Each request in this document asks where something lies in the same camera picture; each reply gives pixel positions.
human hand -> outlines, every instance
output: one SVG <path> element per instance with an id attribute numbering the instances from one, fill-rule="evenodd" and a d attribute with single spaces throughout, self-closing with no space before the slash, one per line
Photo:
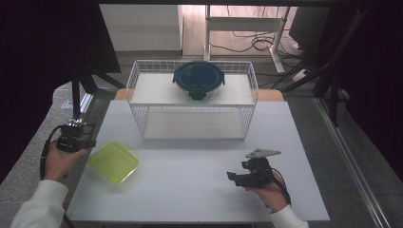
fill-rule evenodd
<path id="1" fill-rule="evenodd" d="M 44 180 L 60 182 L 75 162 L 86 154 L 87 150 L 81 149 L 75 153 L 67 153 L 58 149 L 56 143 L 53 142 L 49 145 Z"/>
<path id="2" fill-rule="evenodd" d="M 276 171 L 273 171 L 273 175 L 284 185 L 284 182 Z M 288 205 L 281 189 L 273 181 L 266 184 L 263 188 L 246 187 L 245 189 L 258 194 L 266 206 L 272 210 L 272 213 L 276 213 Z"/>

wire basket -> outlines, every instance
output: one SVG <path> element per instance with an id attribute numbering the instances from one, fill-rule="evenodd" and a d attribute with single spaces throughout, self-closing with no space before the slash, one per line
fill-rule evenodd
<path id="1" fill-rule="evenodd" d="M 172 83 L 186 61 L 138 60 L 127 82 L 126 97 L 147 140 L 244 140 L 258 101 L 258 83 L 250 62 L 212 63 L 225 74 L 225 85 L 208 102 L 192 102 Z"/>

wooden board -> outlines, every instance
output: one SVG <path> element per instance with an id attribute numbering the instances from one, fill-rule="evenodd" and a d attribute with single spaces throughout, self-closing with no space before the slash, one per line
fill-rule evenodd
<path id="1" fill-rule="evenodd" d="M 115 100 L 125 100 L 126 89 L 121 88 L 118 90 L 115 96 Z M 259 89 L 259 101 L 260 102 L 284 102 L 284 98 L 280 91 L 276 89 Z"/>

sleeve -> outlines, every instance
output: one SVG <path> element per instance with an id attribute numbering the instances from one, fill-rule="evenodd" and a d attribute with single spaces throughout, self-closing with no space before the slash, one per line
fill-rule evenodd
<path id="1" fill-rule="evenodd" d="M 21 205 L 11 228 L 54 228 L 62 224 L 65 209 L 62 204 L 68 189 L 60 182 L 41 180 L 32 198 Z"/>
<path id="2" fill-rule="evenodd" d="M 270 214 L 270 219 L 276 228 L 308 228 L 308 222 L 301 220 L 291 209 L 290 205 L 284 207 L 281 211 Z"/>

green container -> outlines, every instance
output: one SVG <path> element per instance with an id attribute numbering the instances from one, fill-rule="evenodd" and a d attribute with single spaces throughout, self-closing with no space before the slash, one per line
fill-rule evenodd
<path id="1" fill-rule="evenodd" d="M 118 142 L 107 142 L 89 156 L 87 162 L 112 184 L 123 182 L 139 164 L 139 159 Z"/>

